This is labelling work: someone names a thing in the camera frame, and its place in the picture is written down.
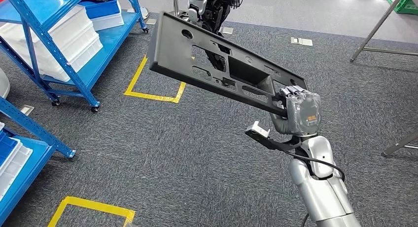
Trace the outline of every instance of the black cable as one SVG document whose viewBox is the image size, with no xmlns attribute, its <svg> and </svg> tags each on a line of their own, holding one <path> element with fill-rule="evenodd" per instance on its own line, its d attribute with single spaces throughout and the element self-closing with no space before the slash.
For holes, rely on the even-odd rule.
<svg viewBox="0 0 418 227">
<path fill-rule="evenodd" d="M 301 227 L 304 227 L 304 226 L 305 226 L 305 223 L 306 223 L 306 220 L 308 219 L 308 217 L 309 217 L 309 213 L 307 213 L 307 214 L 305 215 L 305 217 L 303 218 L 303 221 L 302 221 L 302 225 L 301 225 Z"/>
<path fill-rule="evenodd" d="M 334 169 L 338 170 L 338 172 L 340 172 L 340 174 L 341 174 L 341 180 L 343 180 L 343 182 L 344 182 L 344 180 L 346 180 L 346 175 L 345 175 L 345 173 L 344 173 L 344 172 L 343 172 L 343 170 L 342 170 L 341 168 L 339 168 L 337 165 L 334 165 L 334 164 L 331 164 L 331 163 L 328 163 L 328 162 L 325 162 L 325 161 L 322 161 L 322 160 L 319 160 L 319 159 L 314 159 L 314 158 L 309 158 L 309 157 L 301 156 L 301 155 L 298 155 L 298 154 L 293 154 L 293 153 L 288 152 L 288 151 L 285 151 L 284 153 L 286 153 L 286 154 L 288 154 L 288 155 L 291 155 L 291 156 L 293 156 L 294 158 L 301 159 L 301 160 L 313 161 L 313 162 L 318 162 L 318 163 L 321 163 L 321 164 L 328 165 L 329 167 L 332 167 L 332 168 L 334 168 Z M 301 227 L 304 227 L 304 226 L 305 226 L 305 223 L 306 223 L 306 220 L 308 219 L 308 216 L 309 216 L 309 213 L 307 213 L 307 214 L 305 215 L 305 218 L 304 218 L 304 219 L 303 219 L 303 221 L 302 221 L 302 225 L 301 225 Z"/>
<path fill-rule="evenodd" d="M 240 4 L 238 5 L 238 7 L 240 7 L 240 6 L 241 6 L 241 4 L 243 3 L 243 1 L 244 1 L 244 0 L 241 0 L 241 2 L 240 2 Z"/>
</svg>

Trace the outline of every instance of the robotic hand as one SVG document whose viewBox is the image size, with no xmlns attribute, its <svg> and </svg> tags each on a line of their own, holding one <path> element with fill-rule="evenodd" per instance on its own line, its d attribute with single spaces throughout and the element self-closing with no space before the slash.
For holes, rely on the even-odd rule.
<svg viewBox="0 0 418 227">
<path fill-rule="evenodd" d="M 316 135 L 321 122 L 320 96 L 297 85 L 282 88 L 279 93 L 286 98 L 287 119 L 271 113 L 276 130 L 299 137 Z"/>
</svg>

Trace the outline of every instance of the green crate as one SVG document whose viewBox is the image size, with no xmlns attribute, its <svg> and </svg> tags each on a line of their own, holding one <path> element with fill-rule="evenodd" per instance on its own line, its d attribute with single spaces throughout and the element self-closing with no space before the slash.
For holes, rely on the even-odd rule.
<svg viewBox="0 0 418 227">
<path fill-rule="evenodd" d="M 412 0 L 401 0 L 395 7 L 395 12 L 399 14 L 418 15 L 418 7 Z"/>
</svg>

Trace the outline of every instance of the gray floor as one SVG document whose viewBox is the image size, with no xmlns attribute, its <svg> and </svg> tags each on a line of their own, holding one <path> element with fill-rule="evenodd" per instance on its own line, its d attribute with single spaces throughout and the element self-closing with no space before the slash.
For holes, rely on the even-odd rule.
<svg viewBox="0 0 418 227">
<path fill-rule="evenodd" d="M 362 225 L 417 226 L 418 153 L 400 150 L 391 158 L 380 153 L 417 128 L 418 59 L 364 52 L 351 64 L 348 58 L 361 38 L 225 26 L 234 28 L 228 39 L 302 75 L 321 95 L 320 133 L 346 172 Z M 314 46 L 290 44 L 294 35 L 313 39 Z M 123 95 L 148 42 L 149 35 L 138 28 L 126 39 L 93 88 L 102 101 L 98 114 L 77 98 L 51 107 L 0 55 L 10 76 L 9 100 L 18 107 L 35 106 L 31 117 L 77 149 L 72 160 L 56 154 L 47 163 L 4 226 L 46 226 L 68 195 L 135 210 L 134 223 L 143 227 L 299 226 L 306 211 L 287 173 L 290 157 L 243 133 L 257 119 L 272 127 L 267 113 L 190 85 L 178 104 Z M 372 45 L 418 49 L 382 40 Z M 179 82 L 151 72 L 148 65 L 135 90 L 174 95 Z M 122 222 L 70 206 L 58 226 L 120 227 Z"/>
<path fill-rule="evenodd" d="M 127 0 L 120 0 L 128 8 Z M 179 0 L 180 8 L 188 0 Z M 152 12 L 172 11 L 173 0 L 139 0 Z M 389 7 L 386 0 L 244 0 L 228 20 L 263 26 L 366 37 Z M 418 16 L 393 13 L 377 39 L 418 43 Z"/>
</svg>

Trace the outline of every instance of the metal pole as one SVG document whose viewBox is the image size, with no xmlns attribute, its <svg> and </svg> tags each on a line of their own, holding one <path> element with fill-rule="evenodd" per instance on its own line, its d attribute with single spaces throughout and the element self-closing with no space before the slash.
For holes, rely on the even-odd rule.
<svg viewBox="0 0 418 227">
<path fill-rule="evenodd" d="M 174 1 L 174 16 L 178 17 L 178 0 L 173 0 Z"/>
<path fill-rule="evenodd" d="M 372 39 L 372 37 L 376 34 L 376 32 L 378 31 L 378 29 L 380 28 L 380 26 L 382 26 L 383 22 L 387 19 L 387 17 L 392 13 L 392 11 L 395 9 L 395 7 L 398 5 L 398 3 L 401 0 L 394 0 L 392 2 L 392 4 L 390 5 L 390 7 L 386 10 L 386 12 L 384 13 L 383 17 L 379 20 L 379 22 L 377 23 L 377 25 L 372 29 L 372 31 L 370 32 L 370 34 L 367 36 L 367 38 L 362 42 L 362 44 L 360 45 L 360 47 L 357 49 L 357 51 L 354 53 L 354 55 L 350 58 L 350 62 L 354 62 L 354 60 L 357 59 L 358 55 L 360 54 L 360 52 L 364 49 L 364 47 L 366 46 L 366 44 Z"/>
<path fill-rule="evenodd" d="M 400 51 L 400 50 L 382 49 L 382 48 L 364 47 L 363 50 L 364 51 L 371 51 L 371 52 L 379 52 L 379 53 L 393 53 L 393 54 L 418 56 L 418 53 L 412 53 L 412 52 L 406 52 L 406 51 Z"/>
<path fill-rule="evenodd" d="M 397 151 L 397 150 L 401 149 L 402 147 L 407 147 L 407 144 L 408 144 L 409 142 L 414 141 L 414 140 L 416 140 L 417 138 L 418 138 L 418 132 L 415 132 L 415 133 L 413 133 L 413 134 L 409 135 L 408 137 L 406 137 L 406 138 L 405 138 L 405 139 L 403 139 L 402 141 L 400 141 L 400 142 L 396 143 L 395 145 L 393 145 L 393 146 L 389 147 L 388 149 L 384 150 L 384 151 L 382 152 L 382 156 L 388 156 L 388 155 L 390 155 L 390 154 L 394 153 L 395 151 Z"/>
</svg>

